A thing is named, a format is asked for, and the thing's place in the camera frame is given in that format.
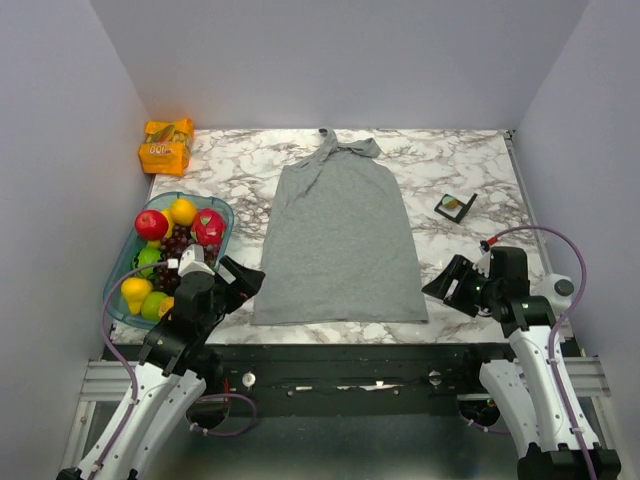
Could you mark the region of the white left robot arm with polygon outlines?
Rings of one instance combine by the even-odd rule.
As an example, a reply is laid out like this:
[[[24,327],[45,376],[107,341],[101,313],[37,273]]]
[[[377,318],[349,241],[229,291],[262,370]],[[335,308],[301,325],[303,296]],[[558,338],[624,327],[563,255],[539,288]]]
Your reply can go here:
[[[124,366],[130,384],[102,435],[61,479],[143,478],[191,405],[221,385],[221,359],[206,353],[206,340],[259,292],[265,275],[228,256],[220,264],[230,280],[197,258],[167,264],[181,277],[174,305],[146,334],[137,364]]]

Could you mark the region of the grey tank top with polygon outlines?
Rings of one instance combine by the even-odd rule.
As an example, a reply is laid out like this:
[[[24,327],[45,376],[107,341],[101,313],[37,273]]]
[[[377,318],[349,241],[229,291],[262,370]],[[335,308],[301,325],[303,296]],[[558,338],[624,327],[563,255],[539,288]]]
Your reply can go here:
[[[253,324],[427,320],[409,218],[380,147],[320,133],[314,153],[282,169]]]

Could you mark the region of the black brooch display box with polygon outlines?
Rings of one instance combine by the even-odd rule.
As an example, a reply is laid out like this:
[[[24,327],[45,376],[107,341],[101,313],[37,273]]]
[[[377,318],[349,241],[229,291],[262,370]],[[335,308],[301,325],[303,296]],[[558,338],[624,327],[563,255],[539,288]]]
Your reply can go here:
[[[460,224],[476,199],[476,193],[467,202],[463,202],[452,195],[444,195],[434,207],[434,211],[445,219]]]

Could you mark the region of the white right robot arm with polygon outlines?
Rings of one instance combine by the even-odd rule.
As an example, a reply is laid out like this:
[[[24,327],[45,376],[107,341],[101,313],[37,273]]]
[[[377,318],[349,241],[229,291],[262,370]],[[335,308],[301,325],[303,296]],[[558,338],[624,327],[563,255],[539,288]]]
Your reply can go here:
[[[460,367],[469,390],[486,390],[518,452],[520,479],[615,479],[622,470],[587,420],[571,384],[550,301],[531,289],[528,258],[494,247],[473,262],[454,256],[424,294],[470,317],[486,313],[502,327],[512,360],[476,357]]]

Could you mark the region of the colourful round brooch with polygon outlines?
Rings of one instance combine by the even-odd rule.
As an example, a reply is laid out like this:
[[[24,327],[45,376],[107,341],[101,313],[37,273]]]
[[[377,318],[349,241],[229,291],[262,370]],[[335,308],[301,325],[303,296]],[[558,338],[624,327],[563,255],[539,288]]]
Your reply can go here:
[[[446,196],[443,198],[441,205],[447,210],[455,210],[458,207],[458,200],[454,197]]]

